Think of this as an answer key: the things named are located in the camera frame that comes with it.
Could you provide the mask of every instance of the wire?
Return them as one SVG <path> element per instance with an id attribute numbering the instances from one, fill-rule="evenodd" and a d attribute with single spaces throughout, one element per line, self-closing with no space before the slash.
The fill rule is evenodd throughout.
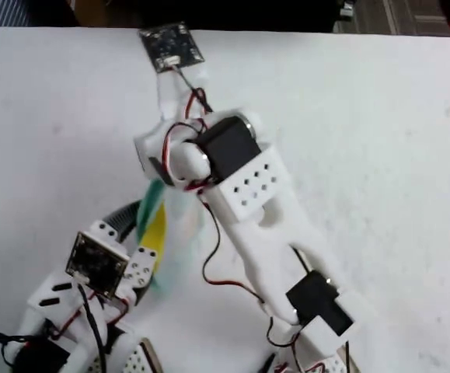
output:
<path id="1" fill-rule="evenodd" d="M 195 88 L 192 83 L 190 83 L 187 79 L 187 77 L 183 74 L 183 71 L 181 71 L 181 68 L 179 68 L 178 66 L 171 66 L 171 69 L 174 70 L 175 73 L 177 73 L 181 79 L 183 79 L 183 81 L 185 82 L 185 84 L 187 85 L 187 87 L 189 88 L 190 91 L 192 91 L 192 93 L 195 95 L 195 98 L 197 99 L 197 101 L 202 105 L 202 107 L 204 108 L 204 110 L 207 113 L 212 113 L 213 110 L 212 108 L 209 106 L 207 98 L 204 96 L 201 96 L 199 94 L 199 91 L 197 88 Z"/>
<path id="2" fill-rule="evenodd" d="M 140 206 L 140 200 L 118 208 L 102 219 L 102 221 L 113 227 L 117 232 L 116 240 L 118 242 L 123 243 L 135 227 L 138 206 Z"/>
<path id="3" fill-rule="evenodd" d="M 299 337 L 299 333 L 294 334 L 294 336 L 292 337 L 292 339 L 290 340 L 290 342 L 288 343 L 275 343 L 270 336 L 271 330 L 273 329 L 273 317 L 270 317 L 270 326 L 268 326 L 268 330 L 266 331 L 266 339 L 268 340 L 268 342 L 275 347 L 280 347 L 280 348 L 286 348 L 286 347 L 290 347 L 293 343 L 295 343 L 295 341 L 298 339 Z"/>
<path id="4" fill-rule="evenodd" d="M 206 91 L 204 91 L 203 88 L 196 88 L 197 94 L 200 96 L 200 98 L 202 98 L 203 101 L 207 102 L 208 98 L 206 95 Z M 192 91 L 190 93 L 190 98 L 188 99 L 188 103 L 185 106 L 185 119 L 188 119 L 190 117 L 190 110 L 192 109 L 192 106 L 194 104 L 195 99 L 197 98 L 197 96 L 195 96 L 194 91 Z M 206 109 L 204 109 L 204 114 L 207 114 L 208 111 Z"/>
<path id="5" fill-rule="evenodd" d="M 310 272 L 308 265 L 304 261 L 304 258 L 302 258 L 301 253 L 299 250 L 297 250 L 294 246 L 290 246 L 292 250 L 294 250 L 295 255 L 297 256 L 297 259 L 299 259 L 299 262 L 301 262 L 302 267 L 305 269 L 305 272 L 308 274 Z"/>
<path id="6" fill-rule="evenodd" d="M 162 168 L 164 169 L 164 172 L 166 174 L 168 174 L 169 178 L 173 182 L 174 182 L 174 180 L 182 181 L 182 179 L 177 179 L 173 175 L 173 173 L 171 172 L 171 167 L 169 165 L 170 136 L 171 136 L 171 132 L 177 127 L 187 127 L 187 128 L 190 128 L 191 130 L 195 131 L 197 134 L 199 134 L 199 131 L 195 127 L 193 127 L 193 126 L 191 126 L 191 125 L 189 125 L 187 123 L 182 123 L 182 122 L 174 123 L 173 125 L 171 125 L 169 130 L 166 132 L 166 136 L 164 137 L 164 142 L 162 143 L 162 156 L 161 156 Z"/>
<path id="7" fill-rule="evenodd" d="M 78 284 L 79 293 L 83 298 L 83 305 L 85 307 L 86 318 L 88 319 L 88 323 L 93 331 L 93 336 L 95 337 L 95 341 L 97 343 L 97 347 L 99 349 L 99 360 L 100 360 L 100 371 L 101 373 L 107 373 L 106 366 L 106 351 L 103 349 L 102 338 L 100 338 L 99 327 L 95 322 L 95 317 L 93 317 L 92 311 L 90 310 L 90 305 L 88 303 L 88 298 L 85 294 L 85 289 L 81 284 Z"/>
<path id="8" fill-rule="evenodd" d="M 93 297 L 95 297 L 95 292 L 93 292 L 92 295 L 90 295 L 88 299 L 92 300 Z M 69 318 L 69 320 L 65 322 L 65 324 L 61 327 L 61 329 L 56 334 L 51 334 L 51 339 L 58 340 L 59 338 L 61 338 L 64 335 L 64 333 L 66 332 L 66 330 L 68 330 L 69 326 L 71 326 L 72 322 L 75 321 L 78 318 L 78 316 L 80 316 L 81 314 L 82 314 L 82 310 L 80 307 L 79 309 L 76 310 L 74 315 L 71 316 Z"/>
<path id="9" fill-rule="evenodd" d="M 128 303 L 128 301 L 126 299 L 120 299 L 120 300 L 121 300 L 121 303 L 123 303 L 123 305 L 124 305 L 123 311 L 120 311 L 119 316 L 112 319 L 111 321 L 109 321 L 107 323 L 107 325 L 116 325 L 119 322 L 119 320 L 121 320 L 123 317 L 125 317 L 126 314 L 128 313 L 128 311 L 130 310 L 130 304 Z"/>
<path id="10" fill-rule="evenodd" d="M 351 353 L 349 352 L 349 341 L 346 342 L 346 372 L 351 373 Z"/>
<path id="11" fill-rule="evenodd" d="M 216 242 L 215 247 L 213 248 L 213 250 L 211 251 L 211 253 L 209 254 L 209 256 L 206 258 L 206 260 L 204 261 L 204 265 L 202 266 L 202 277 L 204 278 L 204 280 L 210 284 L 210 285 L 232 285 L 232 286 L 238 286 L 239 288 L 244 289 L 245 291 L 249 292 L 251 295 L 253 295 L 254 297 L 257 298 L 257 300 L 260 303 L 264 303 L 264 300 L 251 288 L 247 287 L 246 285 L 244 285 L 242 282 L 239 281 L 234 281 L 234 280 L 210 280 L 206 274 L 206 267 L 209 264 L 209 261 L 213 258 L 213 256 L 216 254 L 216 252 L 219 249 L 219 246 L 221 245 L 222 242 L 222 234 L 221 234 L 221 230 L 219 229 L 219 224 L 218 224 L 218 219 L 216 219 L 215 214 L 212 212 L 211 208 L 209 207 L 209 204 L 207 204 L 206 202 L 203 202 L 201 200 L 202 205 L 205 207 L 206 210 L 208 210 L 209 214 L 212 217 L 212 220 L 215 224 L 216 227 L 216 232 L 218 233 L 218 240 Z"/>
<path id="12" fill-rule="evenodd" d="M 301 366 L 301 362 L 297 358 L 297 350 L 295 349 L 296 341 L 297 341 L 297 339 L 294 340 L 294 343 L 291 344 L 290 348 L 292 349 L 292 356 L 294 357 L 295 367 L 297 368 L 299 373 L 304 373 L 304 370 L 302 369 L 302 366 Z"/>
<path id="13" fill-rule="evenodd" d="M 9 366 L 10 368 L 14 368 L 14 364 L 12 364 L 11 362 L 9 362 L 7 360 L 7 358 L 5 357 L 5 347 L 7 346 L 7 344 L 9 344 L 10 342 L 17 342 L 17 343 L 26 343 L 26 342 L 30 342 L 32 340 L 43 340 L 44 336 L 38 335 L 38 336 L 32 336 L 32 335 L 28 335 L 28 336 L 8 336 L 6 334 L 0 333 L 0 353 L 2 355 L 2 359 L 4 360 L 5 364 L 7 366 Z"/>
<path id="14" fill-rule="evenodd" d="M 321 368 L 321 373 L 325 373 L 325 364 L 321 362 L 314 364 L 310 369 L 305 371 L 305 373 L 314 373 L 314 371 L 318 368 Z"/>

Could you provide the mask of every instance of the floor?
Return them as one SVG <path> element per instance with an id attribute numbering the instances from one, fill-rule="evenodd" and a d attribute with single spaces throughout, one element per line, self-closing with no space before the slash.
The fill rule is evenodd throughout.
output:
<path id="1" fill-rule="evenodd" d="M 336 32 L 450 37 L 450 0 L 359 0 L 355 8 L 353 20 L 338 23 Z"/>

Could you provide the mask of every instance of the table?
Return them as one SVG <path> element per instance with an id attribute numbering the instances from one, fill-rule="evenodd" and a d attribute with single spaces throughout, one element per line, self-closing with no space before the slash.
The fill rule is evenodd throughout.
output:
<path id="1" fill-rule="evenodd" d="M 351 341 L 361 369 L 450 371 L 450 39 L 194 36 L 213 107 L 261 114 L 313 224 L 373 304 Z M 2 332 L 80 228 L 141 196 L 132 138 L 158 118 L 135 30 L 0 29 Z M 200 278 L 214 234 L 208 222 L 174 289 L 152 289 L 133 315 L 167 371 L 255 371 L 270 351 L 248 294 Z M 228 240 L 211 271 L 243 277 Z"/>

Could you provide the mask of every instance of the circuit board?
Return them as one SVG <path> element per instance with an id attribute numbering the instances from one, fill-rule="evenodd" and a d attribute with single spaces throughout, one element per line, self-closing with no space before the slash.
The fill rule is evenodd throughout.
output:
<path id="1" fill-rule="evenodd" d="M 205 61 L 183 22 L 138 33 L 158 73 L 171 70 L 171 66 L 185 68 Z"/>
<path id="2" fill-rule="evenodd" d="M 106 298 L 112 298 L 126 266 L 127 260 L 80 232 L 69 257 L 66 273 L 71 276 L 82 275 L 91 289 Z"/>

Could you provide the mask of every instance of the hole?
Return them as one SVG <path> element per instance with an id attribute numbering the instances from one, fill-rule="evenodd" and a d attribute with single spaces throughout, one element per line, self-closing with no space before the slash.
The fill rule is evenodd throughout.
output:
<path id="1" fill-rule="evenodd" d="M 55 285 L 52 288 L 52 291 L 62 291 L 72 289 L 72 284 L 70 282 L 66 282 L 65 284 Z"/>
<path id="2" fill-rule="evenodd" d="M 40 307 L 47 307 L 49 305 L 58 305 L 59 303 L 61 303 L 61 299 L 59 298 L 48 298 L 38 303 L 38 305 Z"/>

